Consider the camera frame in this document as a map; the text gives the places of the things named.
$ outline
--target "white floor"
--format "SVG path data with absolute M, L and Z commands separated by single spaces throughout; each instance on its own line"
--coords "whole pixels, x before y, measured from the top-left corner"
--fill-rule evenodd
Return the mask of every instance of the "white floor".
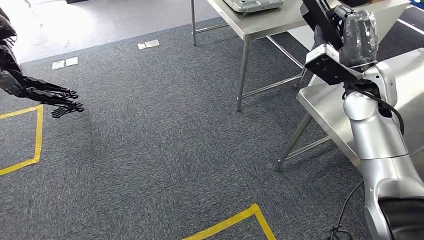
M 54 0 L 32 8 L 24 0 L 0 0 L 0 6 L 17 30 L 21 63 L 191 23 L 189 0 Z M 206 0 L 195 6 L 197 21 L 218 17 Z

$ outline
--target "table top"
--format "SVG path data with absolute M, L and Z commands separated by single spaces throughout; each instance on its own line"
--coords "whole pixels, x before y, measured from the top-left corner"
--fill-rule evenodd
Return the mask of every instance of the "table top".
M 243 41 L 246 36 L 258 39 L 306 25 L 300 12 L 302 0 L 284 0 L 284 4 L 279 8 L 253 13 L 235 12 L 224 0 L 207 1 Z M 328 0 L 328 3 L 332 7 L 340 4 L 336 0 Z M 406 7 L 407 4 L 409 4 L 408 0 L 385 0 L 355 9 L 379 12 L 398 5 L 405 5 Z
M 384 61 L 392 69 L 397 88 L 395 108 L 405 123 L 404 140 L 412 162 L 424 179 L 424 48 Z M 342 152 L 358 168 L 359 158 L 349 118 L 343 110 L 343 85 L 327 85 L 315 77 L 310 86 L 299 91 L 297 99 Z

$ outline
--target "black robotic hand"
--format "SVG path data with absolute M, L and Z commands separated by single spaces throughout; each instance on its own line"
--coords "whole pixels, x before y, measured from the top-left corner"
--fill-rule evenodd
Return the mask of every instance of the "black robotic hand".
M 84 111 L 81 103 L 73 101 L 78 98 L 76 91 L 23 75 L 10 45 L 11 38 L 16 36 L 8 16 L 0 8 L 0 89 L 18 98 L 59 107 L 51 113 L 53 118 Z

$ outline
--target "plastic wrap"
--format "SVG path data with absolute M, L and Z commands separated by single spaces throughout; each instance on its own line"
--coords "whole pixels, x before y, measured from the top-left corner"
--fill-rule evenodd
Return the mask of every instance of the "plastic wrap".
M 340 62 L 350 68 L 376 62 L 378 48 L 374 14 L 363 10 L 349 14 L 344 22 Z

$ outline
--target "table leg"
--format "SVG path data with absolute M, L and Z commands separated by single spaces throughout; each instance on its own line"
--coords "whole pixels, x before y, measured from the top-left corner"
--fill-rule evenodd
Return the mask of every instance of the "table leg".
M 195 0 L 191 0 L 191 28 L 193 30 L 193 45 L 196 46 Z
M 244 40 L 243 56 L 241 57 L 240 79 L 238 81 L 237 89 L 237 106 L 235 107 L 238 112 L 242 110 L 243 87 L 245 85 L 246 68 L 248 66 L 250 41 L 251 37 L 249 35 L 246 35 L 246 38 Z
M 305 75 L 306 75 L 306 70 L 307 70 L 307 68 L 306 68 L 306 66 L 303 66 L 303 68 L 302 68 L 302 77 L 301 78 L 299 78 L 299 80 L 297 80 L 297 82 L 294 84 L 294 86 L 296 87 L 296 88 L 298 88 L 299 87 L 299 85 L 301 84 L 301 82 L 304 80 L 304 77 L 305 77 Z
M 303 68 L 302 68 L 302 72 L 301 72 L 300 74 L 302 75 L 302 77 L 300 77 L 300 78 L 296 81 L 296 83 L 294 84 L 294 86 L 295 86 L 296 88 L 298 88 L 298 87 L 300 86 L 300 84 L 302 83 L 302 81 L 304 80 L 304 77 L 305 77 L 305 75 L 306 75 L 306 66 L 303 66 Z
M 283 164 L 283 161 L 287 158 L 287 156 L 292 151 L 295 144 L 298 142 L 299 138 L 301 137 L 302 133 L 305 131 L 306 127 L 308 126 L 309 122 L 311 121 L 312 116 L 307 112 L 300 123 L 297 125 L 296 130 L 294 131 L 293 135 L 291 136 L 290 140 L 287 142 L 287 145 L 284 148 L 284 151 L 282 152 L 281 157 L 278 159 L 277 163 L 274 166 L 275 171 L 280 171 L 281 165 Z

